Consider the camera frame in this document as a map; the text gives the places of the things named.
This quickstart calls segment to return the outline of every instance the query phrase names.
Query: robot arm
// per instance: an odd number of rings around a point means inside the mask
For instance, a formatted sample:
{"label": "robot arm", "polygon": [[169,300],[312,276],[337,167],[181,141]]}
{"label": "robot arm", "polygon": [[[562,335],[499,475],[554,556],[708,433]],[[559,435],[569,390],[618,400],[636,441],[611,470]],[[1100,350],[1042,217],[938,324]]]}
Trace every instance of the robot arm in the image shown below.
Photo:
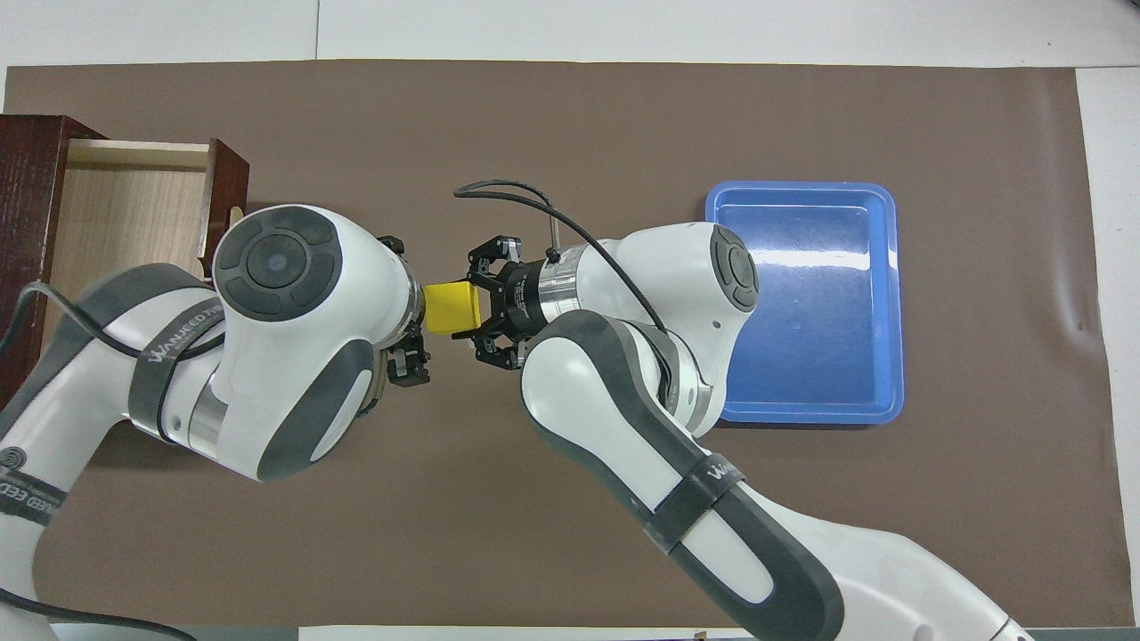
{"label": "robot arm", "polygon": [[[252,213],[222,240],[214,275],[218,292],[170,265],[88,287],[78,307],[125,354],[60,323],[0,412],[0,587],[34,598],[39,537],[120,421],[274,480],[325,456],[385,374],[427,380],[418,284],[345,218],[308,205]],[[0,631],[55,639],[42,616],[5,605]]]}
{"label": "robot arm", "polygon": [[585,245],[508,262],[496,277],[508,323],[496,327],[531,339],[521,387],[538,433],[597,477],[714,602],[762,640],[1029,641],[911,541],[780,506],[697,443],[719,416],[732,347],[758,299],[734,234],[694,222],[600,244],[666,332]]}

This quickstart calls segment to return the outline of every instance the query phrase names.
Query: blue tray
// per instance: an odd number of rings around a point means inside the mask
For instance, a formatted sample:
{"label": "blue tray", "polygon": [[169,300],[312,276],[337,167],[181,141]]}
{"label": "blue tray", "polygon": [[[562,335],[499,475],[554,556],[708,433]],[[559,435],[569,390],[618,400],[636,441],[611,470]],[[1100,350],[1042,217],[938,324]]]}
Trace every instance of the blue tray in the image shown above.
{"label": "blue tray", "polygon": [[858,182],[722,182],[705,217],[748,245],[760,300],[722,417],[872,424],[903,408],[895,201]]}

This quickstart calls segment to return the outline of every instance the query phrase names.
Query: yellow cube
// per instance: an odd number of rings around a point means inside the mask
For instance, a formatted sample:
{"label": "yellow cube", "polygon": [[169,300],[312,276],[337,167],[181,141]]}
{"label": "yellow cube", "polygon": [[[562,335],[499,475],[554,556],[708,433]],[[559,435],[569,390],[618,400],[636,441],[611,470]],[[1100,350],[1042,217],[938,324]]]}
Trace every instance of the yellow cube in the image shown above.
{"label": "yellow cube", "polygon": [[466,281],[424,287],[424,328],[451,335],[474,330],[479,319],[479,291]]}

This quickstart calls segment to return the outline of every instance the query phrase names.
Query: velcro strap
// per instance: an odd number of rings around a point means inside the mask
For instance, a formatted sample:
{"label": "velcro strap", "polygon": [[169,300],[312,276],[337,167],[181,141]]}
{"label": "velcro strap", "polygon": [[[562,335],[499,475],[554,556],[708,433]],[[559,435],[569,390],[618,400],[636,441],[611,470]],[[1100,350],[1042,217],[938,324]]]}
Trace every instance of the velcro strap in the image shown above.
{"label": "velcro strap", "polygon": [[35,477],[0,468],[0,514],[11,514],[47,526],[67,493]]}
{"label": "velcro strap", "polygon": [[139,352],[127,397],[131,421],[174,443],[162,428],[162,404],[178,358],[223,318],[217,298],[194,303],[179,314]]}
{"label": "velcro strap", "polygon": [[668,554],[690,528],[742,480],[744,474],[727,459],[710,454],[653,510],[653,516],[645,521],[645,534]]}

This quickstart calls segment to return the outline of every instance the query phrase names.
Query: brown table surface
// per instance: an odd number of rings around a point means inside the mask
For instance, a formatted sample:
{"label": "brown table surface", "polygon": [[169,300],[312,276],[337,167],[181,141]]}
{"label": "brown table surface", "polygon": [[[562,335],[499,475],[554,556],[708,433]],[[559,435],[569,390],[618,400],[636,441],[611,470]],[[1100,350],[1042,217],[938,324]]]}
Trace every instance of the brown table surface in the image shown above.
{"label": "brown table surface", "polygon": [[[499,233],[546,246],[539,216],[450,197],[475,179],[536,184],[600,237],[700,219],[727,179],[878,182],[898,206],[902,415],[706,446],[793,509],[912,537],[1024,625],[1132,624],[1072,70],[14,67],[6,111],[222,138],[251,203],[397,235],[424,283]],[[429,348],[430,386],[390,390],[278,484],[113,433],[44,537],[42,597],[203,624],[731,624],[531,433],[516,374]]]}

